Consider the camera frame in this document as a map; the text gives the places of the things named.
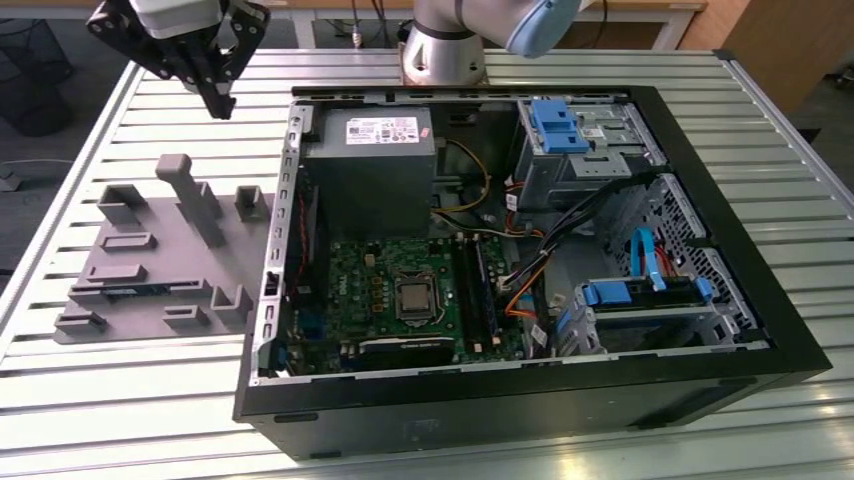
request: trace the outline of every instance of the power supply label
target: power supply label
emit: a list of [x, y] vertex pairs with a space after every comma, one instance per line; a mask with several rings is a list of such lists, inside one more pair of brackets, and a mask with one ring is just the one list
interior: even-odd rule
[[351, 118], [347, 122], [347, 145], [418, 143], [415, 117]]

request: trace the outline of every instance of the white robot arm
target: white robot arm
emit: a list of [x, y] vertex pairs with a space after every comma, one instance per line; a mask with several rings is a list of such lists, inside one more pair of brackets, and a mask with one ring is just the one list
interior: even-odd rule
[[592, 0], [418, 0], [403, 53], [407, 80], [418, 85], [471, 85], [484, 76], [480, 37], [535, 58], [566, 34]]
[[[470, 85], [484, 76], [480, 37], [524, 57], [558, 43], [579, 8], [592, 0], [416, 0], [403, 55], [408, 81]], [[237, 43], [223, 51], [228, 19]], [[260, 44], [269, 10], [245, 0], [105, 0], [87, 27], [160, 78], [172, 76], [201, 95], [213, 118], [228, 119], [231, 85]]]

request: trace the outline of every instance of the aluminum table surface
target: aluminum table surface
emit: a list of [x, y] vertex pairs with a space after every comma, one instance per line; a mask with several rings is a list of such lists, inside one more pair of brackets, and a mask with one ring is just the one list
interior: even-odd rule
[[620, 51], [535, 61], [492, 52], [487, 63], [492, 84], [660, 89], [834, 369], [675, 429], [297, 465], [231, 420], [240, 336], [63, 346], [53, 320], [103, 219], [104, 185], [167, 194], [155, 161], [183, 152], [216, 193], [272, 191], [291, 87], [396, 84], [397, 57], [259, 52], [228, 122], [209, 119], [177, 81], [129, 66], [0, 300], [0, 477], [854, 477], [851, 196], [739, 65], [704, 52]]

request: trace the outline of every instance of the cpu socket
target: cpu socket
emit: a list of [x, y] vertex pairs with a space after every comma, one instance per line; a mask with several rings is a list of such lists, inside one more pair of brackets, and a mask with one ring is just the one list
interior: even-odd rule
[[395, 277], [397, 320], [419, 328], [436, 319], [436, 277], [431, 272], [411, 272]]

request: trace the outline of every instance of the green circuit board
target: green circuit board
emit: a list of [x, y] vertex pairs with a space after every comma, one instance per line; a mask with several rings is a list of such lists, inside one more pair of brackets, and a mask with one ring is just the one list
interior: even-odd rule
[[[337, 242], [329, 252], [328, 302], [323, 315], [323, 342], [305, 350], [315, 373], [345, 371], [339, 349], [367, 338], [435, 335], [454, 339], [455, 363], [518, 359], [522, 337], [518, 328], [503, 328], [490, 346], [472, 349], [464, 335], [454, 272], [452, 238]], [[491, 280], [506, 275], [502, 245], [496, 238], [480, 242]], [[424, 322], [400, 320], [400, 284], [430, 284], [435, 315]], [[498, 306], [496, 314], [503, 315]]]

